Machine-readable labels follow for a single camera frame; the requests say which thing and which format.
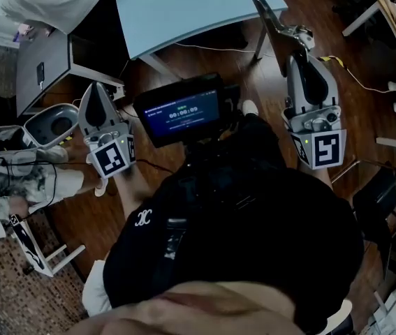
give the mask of monitor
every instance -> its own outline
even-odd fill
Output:
[[[219,118],[218,93],[214,89],[187,96],[144,111],[155,137],[164,137]]]

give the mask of small monitor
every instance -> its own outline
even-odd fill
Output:
[[[171,135],[219,119],[218,93],[206,91],[144,111],[156,137]]]
[[[134,109],[155,147],[214,137],[226,120],[221,77],[204,75],[139,95]]]

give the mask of wooden floor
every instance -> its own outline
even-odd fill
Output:
[[[282,21],[286,24],[304,24],[314,32],[314,55],[334,54],[340,57],[367,86],[385,89],[388,80],[396,80],[396,51],[389,50],[380,42],[368,43],[355,37],[344,39],[341,31],[345,26],[331,11],[335,0],[285,1],[289,10],[282,15]],[[244,23],[244,34],[249,41],[247,50],[255,50],[260,28],[258,19]],[[286,81],[280,75],[275,59],[265,57],[261,61],[253,61],[251,54],[204,51],[180,46],[168,47],[160,51],[159,56],[182,77],[218,72],[227,83],[238,83],[242,97],[257,104],[262,118],[272,125],[279,136],[287,165],[295,167],[296,152],[280,116],[286,97]],[[374,142],[377,136],[396,138],[396,114],[392,109],[396,94],[381,95],[362,89],[334,62],[329,64],[329,69],[337,80],[343,110],[342,122],[348,131],[344,166],[355,158],[390,161],[396,166],[396,149],[379,146]],[[139,61],[130,62],[123,79],[129,97],[170,82]],[[173,170],[181,165],[184,157],[179,145],[155,149],[138,121],[135,121],[135,129],[138,158],[146,158]],[[140,169],[153,188],[158,187],[166,176],[164,172],[143,164]],[[340,169],[331,169],[330,174],[333,176]],[[373,172],[376,169],[372,167],[357,168],[335,185],[336,193],[349,198]],[[116,192],[112,184],[108,190],[110,194]],[[79,195],[51,207],[51,214],[69,249],[72,250],[79,244],[86,245],[87,250],[76,258],[84,275],[89,273],[94,260],[105,256],[124,226],[119,198],[111,195],[100,199],[95,198],[93,193]],[[386,282],[381,279],[379,254],[374,245],[367,245],[365,260],[349,295],[353,301],[356,329],[362,329],[372,311],[377,308],[373,292],[378,290],[385,296],[395,280],[392,276]]]

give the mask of light blue table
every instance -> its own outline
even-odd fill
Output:
[[[284,0],[266,0],[279,17]],[[185,38],[234,22],[258,17],[252,0],[117,0],[120,21],[131,59],[140,58],[158,72],[179,80],[154,53]],[[266,31],[257,57],[263,56]]]

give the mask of white cable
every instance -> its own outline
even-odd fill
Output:
[[[197,46],[197,45],[183,45],[181,43],[176,43],[178,46],[182,47],[195,47],[195,48],[201,48],[203,50],[211,50],[211,51],[234,51],[234,52],[241,52],[241,53],[255,53],[255,51],[244,51],[244,50],[235,50],[233,48],[227,48],[227,49],[220,49],[220,48],[210,48],[210,47],[203,47],[203,46]],[[275,56],[272,56],[271,54],[264,54],[265,56],[275,58]]]
[[[123,67],[122,71],[120,72],[120,74],[119,74],[119,79],[120,79],[120,77],[122,76],[123,72],[125,71],[125,68],[126,68],[126,66],[128,65],[128,63],[129,63],[129,60],[126,61],[125,67]]]
[[[375,89],[375,88],[368,88],[368,87],[364,86],[364,85],[355,77],[355,75],[354,75],[353,73],[351,73],[350,70],[347,70],[347,71],[348,71],[348,73],[350,73],[351,77],[353,77],[354,80],[355,80],[363,89],[366,89],[366,90],[368,90],[368,91],[375,91],[375,92],[378,92],[378,93],[381,93],[381,94],[386,94],[386,93],[390,93],[390,92],[396,92],[396,90],[394,90],[394,91],[391,91],[391,90],[388,90],[388,91],[380,91],[380,90]]]
[[[82,100],[82,98],[74,99],[74,100],[72,100],[72,104],[75,105],[75,102],[76,102],[76,101],[81,101],[81,100]]]

